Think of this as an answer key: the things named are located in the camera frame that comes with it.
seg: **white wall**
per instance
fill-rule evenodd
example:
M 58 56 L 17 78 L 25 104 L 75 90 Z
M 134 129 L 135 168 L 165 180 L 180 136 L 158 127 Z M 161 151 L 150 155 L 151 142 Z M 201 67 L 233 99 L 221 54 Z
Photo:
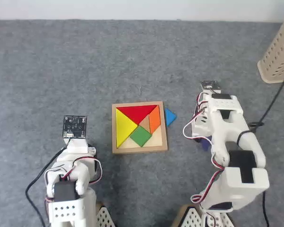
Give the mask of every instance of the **white wall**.
M 0 19 L 283 21 L 284 0 L 0 0 Z

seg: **blue tangram piece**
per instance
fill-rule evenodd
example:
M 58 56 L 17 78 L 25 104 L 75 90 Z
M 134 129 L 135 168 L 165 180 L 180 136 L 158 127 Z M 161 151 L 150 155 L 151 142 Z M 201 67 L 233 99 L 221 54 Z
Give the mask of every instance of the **blue tangram piece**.
M 165 108 L 165 120 L 167 126 L 169 126 L 176 118 L 177 116 L 173 112 Z

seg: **tangram puzzle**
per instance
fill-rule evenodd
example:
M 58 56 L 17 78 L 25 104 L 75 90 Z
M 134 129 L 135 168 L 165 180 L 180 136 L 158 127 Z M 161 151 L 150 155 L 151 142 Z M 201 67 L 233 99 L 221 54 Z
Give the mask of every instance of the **tangram puzzle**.
M 163 102 L 113 104 L 113 153 L 166 151 Z

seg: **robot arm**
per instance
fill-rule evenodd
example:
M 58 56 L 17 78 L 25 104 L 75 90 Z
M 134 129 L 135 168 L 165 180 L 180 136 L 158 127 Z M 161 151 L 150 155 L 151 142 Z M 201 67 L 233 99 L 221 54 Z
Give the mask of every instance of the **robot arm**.
M 238 147 L 227 148 L 227 142 L 236 143 L 238 136 L 249 127 L 236 96 L 221 94 L 219 87 L 214 89 L 215 83 L 202 84 L 203 100 L 198 101 L 196 109 L 200 112 L 192 121 L 192 133 L 212 137 L 211 153 L 221 169 L 192 202 L 199 203 L 204 212 L 222 213 L 252 202 L 269 187 L 269 180 L 264 169 L 265 155 L 254 133 L 242 134 Z
M 86 116 L 65 116 L 67 148 L 44 174 L 52 227 L 96 227 L 96 193 L 89 188 L 96 175 L 96 149 L 85 140 Z

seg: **gray carpet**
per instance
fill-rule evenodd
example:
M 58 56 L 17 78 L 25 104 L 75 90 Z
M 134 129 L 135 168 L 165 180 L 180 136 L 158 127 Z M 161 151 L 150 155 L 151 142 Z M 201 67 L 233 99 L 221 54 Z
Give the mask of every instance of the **gray carpet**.
M 168 227 L 214 172 L 209 152 L 182 136 L 199 81 L 216 79 L 256 121 L 278 84 L 256 62 L 280 24 L 183 21 L 0 21 L 0 227 L 37 227 L 24 191 L 63 146 L 65 114 L 88 115 L 104 176 L 98 200 L 119 227 Z M 112 155 L 111 104 L 162 100 L 177 114 L 166 153 Z M 284 91 L 257 137 L 267 157 L 271 226 L 284 227 Z M 45 217 L 43 179 L 30 194 Z M 231 213 L 265 226 L 261 198 Z

